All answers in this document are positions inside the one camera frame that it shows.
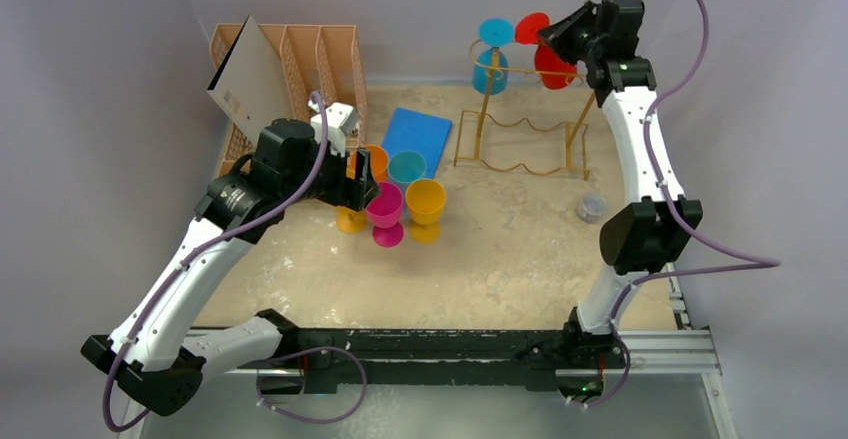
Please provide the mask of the red wine glass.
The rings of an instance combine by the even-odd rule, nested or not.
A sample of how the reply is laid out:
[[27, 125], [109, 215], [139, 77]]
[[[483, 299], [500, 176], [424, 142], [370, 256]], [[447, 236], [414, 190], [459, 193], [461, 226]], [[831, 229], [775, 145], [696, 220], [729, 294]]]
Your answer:
[[577, 78], [577, 67], [561, 60], [557, 54], [541, 41], [538, 33], [551, 25], [550, 17], [544, 12], [532, 12], [515, 26], [514, 40], [523, 45], [534, 45], [534, 68], [542, 84], [551, 90], [570, 85]]

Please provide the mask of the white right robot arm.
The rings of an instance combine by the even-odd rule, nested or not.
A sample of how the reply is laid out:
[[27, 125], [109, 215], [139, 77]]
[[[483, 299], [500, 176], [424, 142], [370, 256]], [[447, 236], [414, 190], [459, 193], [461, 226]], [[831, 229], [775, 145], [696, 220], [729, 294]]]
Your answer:
[[690, 235], [679, 219], [697, 227], [703, 217], [700, 201], [686, 198], [674, 177], [650, 109], [658, 97], [653, 67], [636, 53], [644, 13], [643, 0], [588, 1], [538, 33], [561, 60], [585, 63], [624, 179], [624, 206], [599, 236], [605, 265], [564, 325], [561, 351], [576, 366], [616, 347], [612, 325], [629, 302], [627, 288], [680, 256]]

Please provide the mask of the light blue front wine glass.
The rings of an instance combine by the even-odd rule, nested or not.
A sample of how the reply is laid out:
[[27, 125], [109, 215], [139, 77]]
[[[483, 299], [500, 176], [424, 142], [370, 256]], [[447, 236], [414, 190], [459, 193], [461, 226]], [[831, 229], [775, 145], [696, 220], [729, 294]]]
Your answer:
[[402, 192], [409, 185], [425, 176], [427, 171], [426, 159], [416, 151], [402, 151], [395, 154], [389, 161], [389, 180]]

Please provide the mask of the yellow wine glass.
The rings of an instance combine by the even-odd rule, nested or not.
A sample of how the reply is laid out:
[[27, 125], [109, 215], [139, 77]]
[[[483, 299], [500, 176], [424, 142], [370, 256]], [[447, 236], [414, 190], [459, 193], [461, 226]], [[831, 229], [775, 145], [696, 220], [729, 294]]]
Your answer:
[[409, 233], [419, 244], [432, 244], [441, 235], [441, 224], [447, 194], [443, 185], [429, 178], [411, 183], [405, 192], [410, 216]]
[[355, 211], [347, 207], [338, 206], [336, 208], [335, 223], [339, 231], [345, 234], [356, 234], [366, 227], [368, 218], [363, 211]]

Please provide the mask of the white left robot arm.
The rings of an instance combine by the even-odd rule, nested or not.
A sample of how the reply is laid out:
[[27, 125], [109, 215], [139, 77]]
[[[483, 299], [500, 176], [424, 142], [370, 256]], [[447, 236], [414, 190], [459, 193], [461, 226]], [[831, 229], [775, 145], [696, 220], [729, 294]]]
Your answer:
[[289, 366], [302, 347], [299, 329], [272, 309], [204, 336], [189, 330], [288, 207], [316, 199], [361, 211], [378, 193], [368, 150], [335, 149], [320, 127], [275, 120], [253, 152], [209, 184], [178, 251], [138, 307], [112, 333], [89, 337], [82, 355], [107, 375], [109, 388], [163, 417], [232, 369], [257, 361]]

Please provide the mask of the yellow front wine glass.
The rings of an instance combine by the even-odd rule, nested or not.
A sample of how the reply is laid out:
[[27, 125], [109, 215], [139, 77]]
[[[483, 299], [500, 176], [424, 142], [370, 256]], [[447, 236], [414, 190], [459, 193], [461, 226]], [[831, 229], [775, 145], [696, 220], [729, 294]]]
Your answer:
[[347, 207], [338, 206], [336, 208], [335, 223], [339, 231], [345, 234], [356, 234], [366, 227], [368, 218], [363, 211], [355, 211]]

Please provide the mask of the light blue wine glass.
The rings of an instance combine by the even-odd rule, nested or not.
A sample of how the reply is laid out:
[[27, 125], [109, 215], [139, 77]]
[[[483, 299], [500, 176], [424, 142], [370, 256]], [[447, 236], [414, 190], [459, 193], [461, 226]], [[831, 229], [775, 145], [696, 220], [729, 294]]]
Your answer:
[[425, 176], [427, 171], [426, 159], [416, 151], [402, 151], [395, 154], [389, 161], [389, 180], [402, 192], [409, 185]]
[[514, 26], [504, 18], [489, 18], [479, 25], [478, 38], [485, 49], [476, 58], [472, 86], [481, 94], [498, 95], [506, 89], [509, 77], [508, 60], [501, 48], [513, 40]]

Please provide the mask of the orange wine glass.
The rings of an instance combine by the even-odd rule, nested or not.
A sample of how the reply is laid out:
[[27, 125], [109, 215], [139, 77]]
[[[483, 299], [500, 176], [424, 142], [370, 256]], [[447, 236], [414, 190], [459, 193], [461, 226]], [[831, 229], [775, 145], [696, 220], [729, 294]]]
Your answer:
[[389, 180], [388, 166], [389, 155], [378, 145], [366, 145], [365, 148], [369, 151], [370, 172], [377, 182], [387, 182]]

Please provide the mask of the magenta wine glass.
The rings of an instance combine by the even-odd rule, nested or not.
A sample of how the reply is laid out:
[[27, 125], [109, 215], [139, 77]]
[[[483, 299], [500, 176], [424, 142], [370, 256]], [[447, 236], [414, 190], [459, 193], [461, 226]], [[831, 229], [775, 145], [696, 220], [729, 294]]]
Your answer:
[[380, 182], [378, 196], [367, 206], [366, 216], [373, 226], [372, 239], [384, 248], [397, 246], [404, 237], [400, 224], [403, 212], [402, 191], [390, 182]]

